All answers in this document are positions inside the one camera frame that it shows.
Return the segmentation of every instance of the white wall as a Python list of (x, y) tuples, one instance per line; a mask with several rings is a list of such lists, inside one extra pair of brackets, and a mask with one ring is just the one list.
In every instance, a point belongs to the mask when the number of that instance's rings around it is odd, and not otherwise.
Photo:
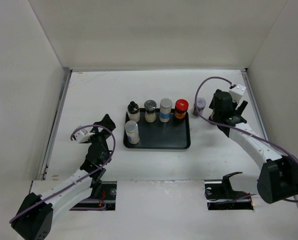
[(286, 0), (29, 0), (60, 62), (246, 68)]
[(0, 239), (50, 134), (64, 72), (27, 0), (0, 0)]
[(298, 157), (298, 0), (288, 0), (248, 75), (268, 137)]

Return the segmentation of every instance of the black lid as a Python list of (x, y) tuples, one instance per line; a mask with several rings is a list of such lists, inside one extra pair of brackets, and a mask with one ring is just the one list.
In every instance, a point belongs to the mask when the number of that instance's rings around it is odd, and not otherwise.
[(139, 106), (137, 103), (135, 103), (134, 101), (131, 101), (128, 105), (128, 112), (130, 114), (136, 114), (139, 112)]
[(147, 100), (144, 102), (144, 109), (148, 114), (156, 112), (157, 103), (154, 100)]

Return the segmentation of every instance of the red lid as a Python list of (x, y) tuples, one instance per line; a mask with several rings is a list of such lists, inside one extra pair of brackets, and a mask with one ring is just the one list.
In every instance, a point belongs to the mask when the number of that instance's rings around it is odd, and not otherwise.
[(189, 108), (189, 103), (184, 99), (179, 99), (175, 102), (175, 108), (179, 111), (187, 111)]

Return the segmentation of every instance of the white panel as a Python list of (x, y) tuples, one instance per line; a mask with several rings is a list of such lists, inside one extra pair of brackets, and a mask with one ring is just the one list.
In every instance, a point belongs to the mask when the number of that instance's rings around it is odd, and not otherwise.
[(0, 239), (37, 167), (64, 72), (27, 0), (0, 0)]
[[(115, 122), (113, 133), (117, 141), (116, 151), (103, 176), (106, 181), (219, 179), (236, 171), (258, 177), (260, 170), (257, 165), (238, 144), (216, 126), (191, 113), (191, 146), (187, 150), (132, 150), (123, 144), (126, 111), (130, 101), (136, 101), (143, 108), (148, 99), (154, 99), (159, 104), (161, 99), (168, 97), (174, 107), (177, 99), (184, 98), (188, 100), (191, 111), (198, 86), (211, 76), (244, 84), (239, 70), (74, 72), (46, 178), (64, 180), (76, 171), (84, 162), (90, 144), (70, 141), (70, 134), (80, 125), (100, 121), (105, 114), (109, 114)], [(213, 79), (203, 86), (199, 96), (204, 97), (209, 106), (215, 91), (228, 91), (229, 86), (227, 82)], [(242, 116), (259, 134), (261, 131), (249, 94), (246, 92), (242, 99), (249, 102)], [(203, 113), (208, 116), (211, 112), (207, 107)]]
[(248, 67), (286, 0), (29, 0), (65, 67)]
[(248, 74), (271, 140), (298, 157), (298, 0), (289, 0)]
[[(56, 184), (35, 181), (32, 191)], [(203, 181), (118, 181), (115, 211), (68, 212), (47, 239), (298, 240), (295, 204), (254, 196), (254, 211), (208, 211), (204, 192)]]

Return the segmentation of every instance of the bottle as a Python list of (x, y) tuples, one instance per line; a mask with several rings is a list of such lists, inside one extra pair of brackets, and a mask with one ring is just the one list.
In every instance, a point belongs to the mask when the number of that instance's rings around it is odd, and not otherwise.
[(177, 122), (185, 120), (185, 116), (189, 107), (189, 103), (184, 99), (179, 99), (175, 102), (173, 118)]
[(156, 120), (156, 108), (157, 108), (157, 103), (154, 100), (145, 101), (145, 103), (144, 103), (144, 109), (145, 109), (144, 119), (148, 123), (153, 123)]
[(139, 122), (140, 120), (140, 109), (137, 103), (131, 101), (127, 107), (129, 120)]
[(125, 133), (127, 134), (127, 138), (129, 143), (131, 144), (137, 144), (140, 141), (139, 138), (139, 130), (138, 130), (138, 124), (133, 121), (127, 121), (124, 125)]
[(167, 123), (170, 120), (171, 107), (173, 102), (169, 98), (164, 98), (160, 101), (159, 119), (163, 123)]
[(198, 97), (197, 98), (197, 109), (198, 110), (196, 109), (196, 104), (193, 103), (192, 114), (197, 116), (197, 117), (199, 116), (198, 113), (203, 114), (203, 111), (204, 111), (206, 105), (207, 105), (206, 100), (202, 97)]

